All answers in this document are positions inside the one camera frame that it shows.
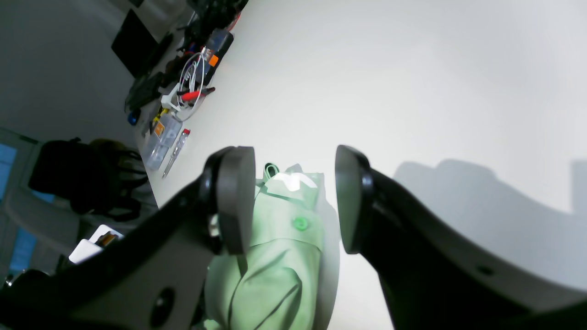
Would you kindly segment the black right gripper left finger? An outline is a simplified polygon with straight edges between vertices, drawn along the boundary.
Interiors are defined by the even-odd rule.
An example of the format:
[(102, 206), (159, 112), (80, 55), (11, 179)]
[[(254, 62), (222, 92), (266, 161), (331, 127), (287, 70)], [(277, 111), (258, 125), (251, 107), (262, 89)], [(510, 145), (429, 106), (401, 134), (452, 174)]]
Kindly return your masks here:
[(1, 293), (12, 330), (188, 330), (221, 253), (246, 253), (255, 150), (228, 147), (124, 238), (65, 271)]

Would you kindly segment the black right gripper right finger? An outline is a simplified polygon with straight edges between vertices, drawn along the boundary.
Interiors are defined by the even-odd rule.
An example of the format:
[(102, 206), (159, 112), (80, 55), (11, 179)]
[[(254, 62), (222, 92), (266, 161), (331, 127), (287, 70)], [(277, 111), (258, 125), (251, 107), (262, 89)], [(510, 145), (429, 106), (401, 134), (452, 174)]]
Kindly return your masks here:
[(586, 292), (474, 244), (347, 145), (336, 149), (344, 250), (376, 270), (396, 330), (584, 330)]

